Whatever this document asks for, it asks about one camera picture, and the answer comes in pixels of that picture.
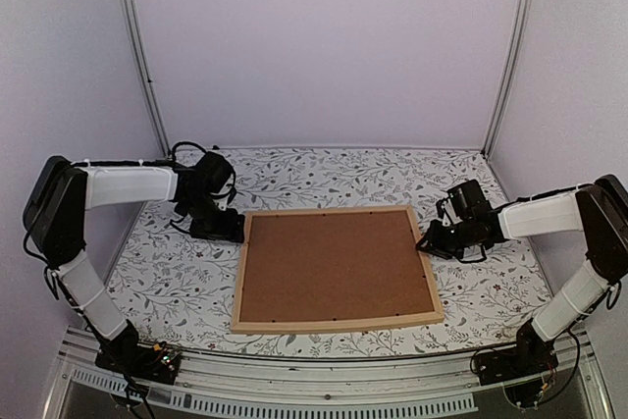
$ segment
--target black cable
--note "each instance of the black cable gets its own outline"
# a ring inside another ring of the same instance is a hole
[[[179,149],[182,146],[195,147],[196,149],[201,151],[203,154],[207,154],[207,149],[205,149],[200,144],[197,144],[197,143],[192,142],[192,141],[179,141],[170,150],[170,157],[172,158],[173,161],[177,162],[177,149]]]
[[[473,368],[473,361],[475,360],[475,357],[478,355],[478,353],[483,352],[485,350],[491,350],[494,353],[498,355],[502,355],[504,357],[513,357],[516,355],[514,352],[504,352],[503,350],[497,350],[496,348],[493,348],[493,347],[478,348],[475,352],[473,352],[473,355],[471,355],[471,360],[469,361],[469,370],[471,370],[471,373],[473,373],[474,375],[480,375],[480,372],[478,372],[477,370]]]
[[[42,261],[44,264],[48,265],[48,260],[43,255],[37,254],[36,252],[33,252],[32,250],[30,250],[28,248],[28,239],[30,238],[30,234],[32,233],[32,229],[34,228],[35,224],[37,223],[37,219],[39,219],[39,215],[37,215],[35,217],[35,220],[32,222],[32,225],[30,225],[30,228],[28,229],[28,231],[26,231],[24,239],[22,240],[22,249],[30,257],[34,257],[35,259],[38,259],[38,260]]]
[[[541,400],[541,402],[539,402],[537,404],[537,406],[540,406],[542,404],[547,404],[550,401],[554,401],[557,397],[560,396],[561,393],[563,393],[567,389],[567,387],[571,384],[571,381],[576,376],[576,372],[578,371],[578,366],[580,365],[580,341],[578,340],[576,335],[571,332],[571,327],[569,327],[569,329],[567,329],[567,334],[569,336],[571,336],[571,338],[574,339],[575,342],[576,342],[576,349],[577,349],[577,352],[576,352],[576,363],[574,363],[573,369],[571,370],[571,373],[569,374],[569,377],[567,378],[567,381],[564,383],[564,385],[562,387],[560,387],[560,390],[558,390],[558,392],[556,392],[555,395],[553,395],[553,396],[551,396],[551,397],[549,397],[549,398],[547,398],[545,400]]]
[[[617,288],[615,289],[615,296],[611,298],[612,291],[609,290],[606,295],[606,309],[610,311],[617,304],[617,300],[619,299],[619,295],[621,294],[621,281],[617,282]]]
[[[172,226],[178,232],[180,232],[180,233],[182,233],[184,235],[189,235],[190,236],[190,232],[188,230],[184,230],[182,227],[177,225],[177,223],[180,223],[184,219],[185,219],[185,217],[181,218],[180,220],[176,220],[176,221],[175,220],[170,220],[170,226]]]

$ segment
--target cable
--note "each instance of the cable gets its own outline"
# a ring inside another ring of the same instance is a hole
[[[172,160],[174,162],[177,162],[177,149],[179,149],[182,146],[190,146],[190,147],[195,147],[196,149],[198,149],[199,151],[201,151],[203,154],[207,154],[207,149],[205,149],[203,146],[201,146],[200,144],[197,144],[195,142],[192,141],[179,141],[178,143],[176,143],[173,148],[170,150],[170,157],[172,158]]]
[[[621,294],[621,281],[617,282],[616,289],[610,289],[606,295],[606,309],[610,311],[617,304],[617,300],[619,299],[619,295]],[[613,298],[610,297],[610,294],[615,292],[615,296]]]
[[[514,352],[506,353],[502,350],[497,350],[493,347],[478,348],[475,352],[473,352],[473,355],[471,355],[471,360],[469,361],[469,370],[471,370],[471,373],[473,373],[474,375],[480,375],[480,372],[478,372],[477,370],[473,368],[473,361],[475,360],[475,357],[478,355],[478,353],[483,352],[484,350],[491,350],[494,353],[498,355],[502,355],[504,357],[513,357],[514,355],[516,355]]]
[[[558,392],[556,392],[555,395],[547,398],[546,400],[542,400],[541,402],[539,402],[538,404],[539,406],[542,404],[547,404],[548,402],[553,401],[557,397],[559,397],[560,394],[563,393],[567,389],[567,387],[571,384],[571,381],[576,376],[576,372],[578,371],[578,367],[580,366],[580,341],[578,340],[576,335],[571,332],[571,327],[567,329],[567,334],[571,336],[571,338],[574,339],[574,341],[576,342],[576,363],[574,363],[573,369],[571,370],[571,373],[569,374],[567,381],[564,383],[562,387],[560,387],[560,390],[558,390]]]

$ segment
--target white wall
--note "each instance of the white wall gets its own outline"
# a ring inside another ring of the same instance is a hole
[[[628,0],[533,0],[494,157],[510,197],[614,173],[628,184]],[[579,235],[537,238],[554,288]],[[628,295],[587,322],[618,417],[628,418]]]
[[[136,0],[172,140],[480,148],[516,0]]]
[[[155,157],[119,0],[0,0],[0,417],[40,415],[42,390],[76,316],[22,253],[22,211],[46,158]],[[88,217],[102,273],[132,208]]]

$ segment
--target table surface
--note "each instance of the table surface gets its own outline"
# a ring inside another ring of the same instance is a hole
[[[476,151],[405,149],[230,149],[240,212],[406,205],[424,232],[445,191],[477,179],[494,205],[504,196]],[[194,163],[196,151],[180,152]],[[145,340],[184,347],[292,357],[382,357],[441,353],[514,340],[549,299],[527,241],[509,241],[486,262],[432,257],[445,322],[331,335],[230,332],[239,245],[192,239],[169,227],[172,203],[147,204],[114,268],[108,290]]]

